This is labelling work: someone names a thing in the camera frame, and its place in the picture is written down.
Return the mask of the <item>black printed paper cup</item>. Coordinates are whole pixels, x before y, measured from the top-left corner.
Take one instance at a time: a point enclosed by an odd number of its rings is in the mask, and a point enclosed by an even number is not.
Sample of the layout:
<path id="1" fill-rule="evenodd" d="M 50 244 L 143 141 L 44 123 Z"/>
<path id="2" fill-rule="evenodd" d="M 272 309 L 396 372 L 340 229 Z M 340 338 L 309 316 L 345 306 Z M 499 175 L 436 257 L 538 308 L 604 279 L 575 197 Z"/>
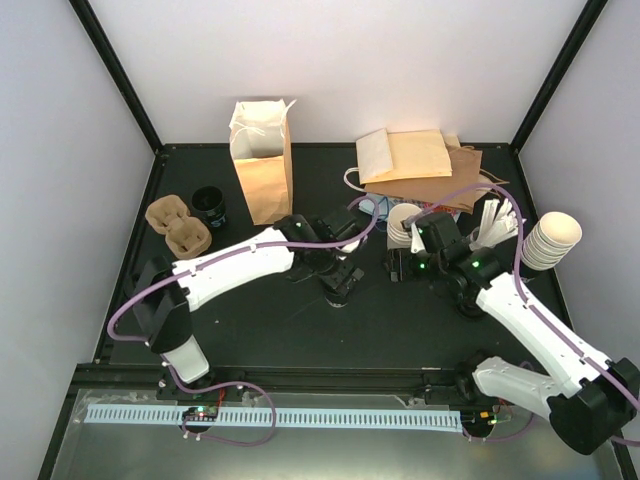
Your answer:
<path id="1" fill-rule="evenodd" d="M 225 199 L 219 188 L 204 186 L 197 189 L 191 197 L 191 204 L 209 227 L 217 229 L 227 224 Z"/>

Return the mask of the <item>single white paper cup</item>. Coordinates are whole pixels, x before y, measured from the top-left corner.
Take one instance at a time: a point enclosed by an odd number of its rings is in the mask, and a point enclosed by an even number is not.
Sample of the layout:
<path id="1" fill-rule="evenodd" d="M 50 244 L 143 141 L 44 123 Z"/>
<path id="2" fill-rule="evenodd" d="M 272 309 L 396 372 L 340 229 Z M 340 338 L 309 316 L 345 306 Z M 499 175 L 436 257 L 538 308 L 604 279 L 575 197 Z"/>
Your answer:
<path id="1" fill-rule="evenodd" d="M 349 293 L 346 292 L 336 292 L 326 290 L 324 292 L 325 300 L 328 304 L 334 308 L 343 308 L 348 304 Z"/>

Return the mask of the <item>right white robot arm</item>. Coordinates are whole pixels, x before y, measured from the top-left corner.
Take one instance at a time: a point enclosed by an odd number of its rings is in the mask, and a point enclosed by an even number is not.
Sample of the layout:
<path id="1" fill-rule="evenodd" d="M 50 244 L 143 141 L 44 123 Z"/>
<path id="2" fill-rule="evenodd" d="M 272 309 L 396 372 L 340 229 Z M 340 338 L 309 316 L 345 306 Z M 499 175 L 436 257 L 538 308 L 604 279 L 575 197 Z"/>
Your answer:
<path id="1" fill-rule="evenodd" d="M 457 396 L 476 403 L 504 399 L 547 420 L 571 449 L 589 455 L 631 422 L 639 410 L 639 369 L 611 360 L 545 307 L 486 247 L 472 250 L 450 214 L 415 219 L 401 204 L 387 219 L 388 241 L 411 255 L 410 268 L 441 288 L 464 315 L 488 314 L 539 362 L 537 373 L 498 356 L 454 379 Z"/>

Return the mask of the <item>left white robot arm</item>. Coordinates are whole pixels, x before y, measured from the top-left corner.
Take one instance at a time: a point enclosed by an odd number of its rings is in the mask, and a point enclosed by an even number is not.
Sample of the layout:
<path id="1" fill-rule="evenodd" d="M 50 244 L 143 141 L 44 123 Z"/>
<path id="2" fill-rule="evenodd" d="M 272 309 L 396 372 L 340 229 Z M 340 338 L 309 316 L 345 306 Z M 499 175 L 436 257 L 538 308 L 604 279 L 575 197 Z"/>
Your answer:
<path id="1" fill-rule="evenodd" d="M 364 226 L 342 207 L 325 217 L 295 214 L 232 247 L 191 260 L 149 261 L 139 276 L 133 313 L 149 349 L 172 367 L 193 399 L 207 397 L 215 376 L 196 340 L 191 315 L 210 300 L 262 277 L 319 281 L 326 301 L 346 305 L 363 272 L 350 260 Z"/>

